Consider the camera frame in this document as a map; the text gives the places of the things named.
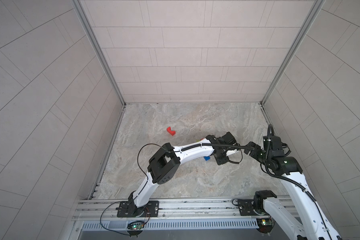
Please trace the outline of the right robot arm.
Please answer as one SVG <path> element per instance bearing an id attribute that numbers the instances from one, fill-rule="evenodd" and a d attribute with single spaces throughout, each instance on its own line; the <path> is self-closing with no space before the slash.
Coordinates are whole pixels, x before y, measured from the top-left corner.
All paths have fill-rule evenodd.
<path id="1" fill-rule="evenodd" d="M 268 215 L 285 232 L 290 240 L 340 240 L 342 237 L 332 226 L 316 198 L 308 187 L 306 177 L 298 161 L 285 152 L 287 144 L 275 135 L 263 138 L 264 147 L 254 142 L 243 146 L 245 154 L 257 160 L 265 172 L 282 182 L 298 212 L 297 220 L 281 205 L 272 191 L 257 191 L 253 199 L 253 211 Z"/>

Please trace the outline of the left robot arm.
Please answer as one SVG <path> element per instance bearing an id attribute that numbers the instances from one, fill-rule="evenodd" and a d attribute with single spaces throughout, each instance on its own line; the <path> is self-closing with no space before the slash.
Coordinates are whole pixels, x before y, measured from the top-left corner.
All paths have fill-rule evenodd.
<path id="1" fill-rule="evenodd" d="M 213 156 L 218 165 L 229 162 L 229 156 L 240 149 L 234 136 L 227 132 L 222 137 L 208 135 L 199 142 L 172 146 L 166 143 L 149 159 L 145 179 L 139 188 L 132 192 L 127 201 L 122 201 L 117 208 L 118 218 L 157 217 L 159 202 L 150 201 L 159 185 L 171 180 L 178 168 L 197 158 Z"/>

